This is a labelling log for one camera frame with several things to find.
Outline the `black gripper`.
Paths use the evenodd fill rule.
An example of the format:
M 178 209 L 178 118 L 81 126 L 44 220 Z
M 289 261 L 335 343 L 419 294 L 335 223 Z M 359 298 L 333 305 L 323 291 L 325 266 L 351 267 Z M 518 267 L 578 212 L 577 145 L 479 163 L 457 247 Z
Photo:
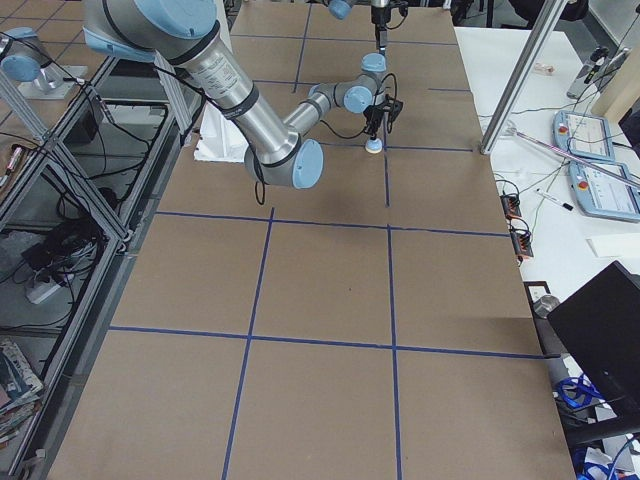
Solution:
M 371 0 L 371 22 L 376 32 L 376 48 L 381 55 L 386 54 L 388 39 L 387 25 L 391 21 L 391 1 L 390 0 Z
M 370 105 L 364 111 L 366 119 L 365 127 L 368 128 L 368 135 L 371 141 L 378 139 L 378 128 L 382 124 L 384 115 L 386 114 L 386 102 L 378 105 Z

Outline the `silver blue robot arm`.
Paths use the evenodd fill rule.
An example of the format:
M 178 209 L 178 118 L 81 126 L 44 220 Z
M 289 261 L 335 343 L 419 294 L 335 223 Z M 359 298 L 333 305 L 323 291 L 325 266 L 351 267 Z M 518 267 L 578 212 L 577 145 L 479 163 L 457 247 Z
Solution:
M 388 44 L 388 24 L 391 21 L 391 1 L 390 0 L 370 0 L 371 23 L 374 25 L 376 48 L 379 54 L 386 55 Z M 352 0 L 330 0 L 328 4 L 329 12 L 337 19 L 345 19 L 356 5 Z
M 321 177 L 321 145 L 306 138 L 333 108 L 366 115 L 375 125 L 391 105 L 383 91 L 386 61 L 367 54 L 353 80 L 315 86 L 307 99 L 280 118 L 220 36 L 213 1 L 87 1 L 87 45 L 104 55 L 151 63 L 162 56 L 182 68 L 221 114 L 245 136 L 244 164 L 258 183 L 296 189 Z

